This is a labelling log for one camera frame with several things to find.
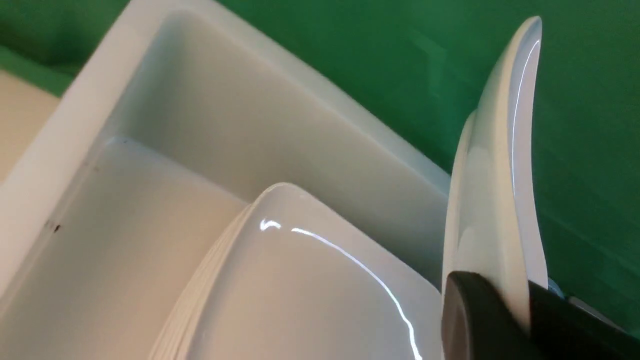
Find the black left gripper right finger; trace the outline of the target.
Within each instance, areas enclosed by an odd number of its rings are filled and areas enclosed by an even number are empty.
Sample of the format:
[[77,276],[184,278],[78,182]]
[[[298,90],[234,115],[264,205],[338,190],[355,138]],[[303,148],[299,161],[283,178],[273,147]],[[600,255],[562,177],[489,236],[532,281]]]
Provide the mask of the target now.
[[530,281],[530,338],[549,360],[638,360],[639,340]]

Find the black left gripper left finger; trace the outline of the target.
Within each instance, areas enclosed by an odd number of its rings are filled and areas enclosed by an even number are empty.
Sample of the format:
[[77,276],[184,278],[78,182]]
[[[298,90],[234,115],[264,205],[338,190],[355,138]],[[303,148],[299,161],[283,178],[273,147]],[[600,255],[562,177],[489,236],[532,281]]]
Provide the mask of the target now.
[[441,319],[445,360],[543,360],[498,292],[474,272],[453,271]]

